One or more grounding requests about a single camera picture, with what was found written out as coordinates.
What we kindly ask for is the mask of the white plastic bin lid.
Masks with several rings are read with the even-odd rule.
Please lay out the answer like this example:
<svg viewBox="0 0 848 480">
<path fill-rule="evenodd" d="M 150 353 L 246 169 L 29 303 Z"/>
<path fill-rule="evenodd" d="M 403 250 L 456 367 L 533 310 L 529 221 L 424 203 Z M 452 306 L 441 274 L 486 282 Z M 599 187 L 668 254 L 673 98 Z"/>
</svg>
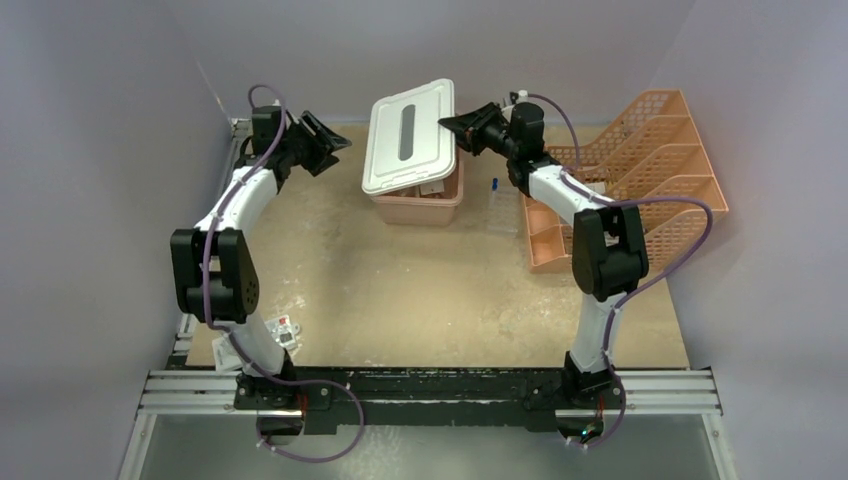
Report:
<svg viewBox="0 0 848 480">
<path fill-rule="evenodd" d="M 455 137 L 439 121 L 454 113 L 454 82 L 447 78 L 376 101 L 362 191 L 374 197 L 447 178 L 457 164 Z"/>
</svg>

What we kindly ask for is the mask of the small white packet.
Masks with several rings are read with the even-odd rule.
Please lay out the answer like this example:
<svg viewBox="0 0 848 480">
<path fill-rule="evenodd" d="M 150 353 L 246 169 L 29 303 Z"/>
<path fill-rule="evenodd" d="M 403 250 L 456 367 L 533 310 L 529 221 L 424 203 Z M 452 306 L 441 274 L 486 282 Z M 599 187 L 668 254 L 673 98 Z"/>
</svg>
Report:
<svg viewBox="0 0 848 480">
<path fill-rule="evenodd" d="M 421 197 L 440 198 L 445 192 L 445 186 L 442 181 L 433 181 L 419 185 L 418 191 Z"/>
</svg>

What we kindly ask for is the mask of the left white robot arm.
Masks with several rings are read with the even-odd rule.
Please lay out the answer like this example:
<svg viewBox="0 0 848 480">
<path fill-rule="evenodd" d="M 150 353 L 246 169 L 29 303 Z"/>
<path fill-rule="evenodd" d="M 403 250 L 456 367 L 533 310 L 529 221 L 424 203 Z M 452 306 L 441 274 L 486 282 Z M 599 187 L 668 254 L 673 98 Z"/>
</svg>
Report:
<svg viewBox="0 0 848 480">
<path fill-rule="evenodd" d="M 338 163 L 351 140 L 311 112 L 295 117 L 279 104 L 253 108 L 249 146 L 212 210 L 169 240 L 180 310 L 226 340 L 245 374 L 263 378 L 259 395 L 272 408 L 297 399 L 302 381 L 287 374 L 290 357 L 257 312 L 260 285 L 247 238 L 295 167 L 318 176 Z"/>
</svg>

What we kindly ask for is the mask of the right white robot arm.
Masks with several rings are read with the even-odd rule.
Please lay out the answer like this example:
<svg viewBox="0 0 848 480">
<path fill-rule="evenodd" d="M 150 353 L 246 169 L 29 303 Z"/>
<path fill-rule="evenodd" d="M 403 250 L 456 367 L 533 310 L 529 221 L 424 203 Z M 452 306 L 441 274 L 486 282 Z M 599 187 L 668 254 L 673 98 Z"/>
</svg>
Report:
<svg viewBox="0 0 848 480">
<path fill-rule="evenodd" d="M 439 119 L 457 146 L 474 155 L 490 150 L 506 161 L 508 178 L 572 230 L 571 272 L 583 294 L 578 331 L 566 353 L 561 392 L 576 407 L 596 399 L 616 380 L 613 335 L 630 294 L 649 271 L 639 210 L 581 184 L 548 152 L 541 107 L 517 103 L 510 113 L 489 103 Z"/>
</svg>

